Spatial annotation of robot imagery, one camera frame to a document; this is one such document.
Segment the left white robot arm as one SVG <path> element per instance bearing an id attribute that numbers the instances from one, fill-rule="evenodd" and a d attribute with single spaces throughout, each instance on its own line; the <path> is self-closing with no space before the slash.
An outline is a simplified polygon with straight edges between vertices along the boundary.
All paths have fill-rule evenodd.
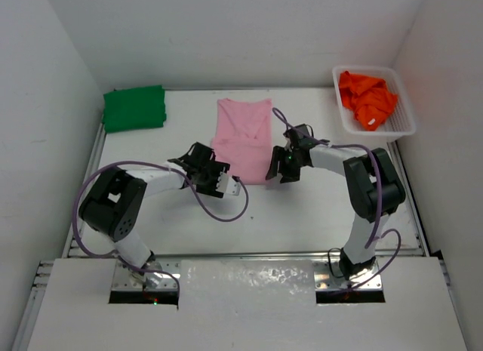
<path id="1" fill-rule="evenodd" d="M 137 270 L 146 269 L 154 255 L 134 229 L 144 198 L 190 186 L 196 195 L 237 196 L 241 184 L 229 169 L 230 164 L 217 161 L 213 149 L 201 143 L 160 168 L 128 171 L 114 165 L 99 174 L 78 215 L 113 243 L 124 262 Z"/>

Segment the pink t shirt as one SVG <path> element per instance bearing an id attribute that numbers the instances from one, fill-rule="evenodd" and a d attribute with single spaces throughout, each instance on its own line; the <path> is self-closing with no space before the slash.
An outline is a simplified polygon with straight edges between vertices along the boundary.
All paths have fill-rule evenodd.
<path id="1" fill-rule="evenodd" d="M 244 184 L 264 184 L 272 157 L 272 101 L 218 100 L 211 147 Z"/>

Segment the green t shirt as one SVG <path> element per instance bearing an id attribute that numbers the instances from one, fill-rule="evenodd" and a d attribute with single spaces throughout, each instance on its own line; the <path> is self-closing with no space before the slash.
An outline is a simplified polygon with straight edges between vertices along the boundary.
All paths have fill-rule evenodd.
<path id="1" fill-rule="evenodd" d="M 162 128 L 167 119 L 161 85 L 111 91 L 103 99 L 102 123 L 107 134 Z"/>

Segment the orange t shirt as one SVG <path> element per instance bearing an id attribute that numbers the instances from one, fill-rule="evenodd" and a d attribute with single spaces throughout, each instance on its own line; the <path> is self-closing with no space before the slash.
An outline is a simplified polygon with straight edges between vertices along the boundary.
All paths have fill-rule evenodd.
<path id="1" fill-rule="evenodd" d="M 398 95 L 384 79 L 345 71 L 338 87 L 343 106 L 366 131 L 376 131 L 395 112 Z"/>

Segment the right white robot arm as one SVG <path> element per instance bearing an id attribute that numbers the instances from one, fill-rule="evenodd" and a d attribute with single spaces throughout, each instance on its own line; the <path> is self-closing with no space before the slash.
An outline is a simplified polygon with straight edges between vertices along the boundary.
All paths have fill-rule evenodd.
<path id="1" fill-rule="evenodd" d="M 280 176 L 281 183 L 300 179 L 301 168 L 325 169 L 345 178 L 355 213 L 352 230 L 340 250 L 341 276 L 351 276 L 373 266 L 381 227 L 405 201 L 406 192 L 383 148 L 363 145 L 331 145 L 309 136 L 308 125 L 284 132 L 285 146 L 274 146 L 266 179 Z"/>

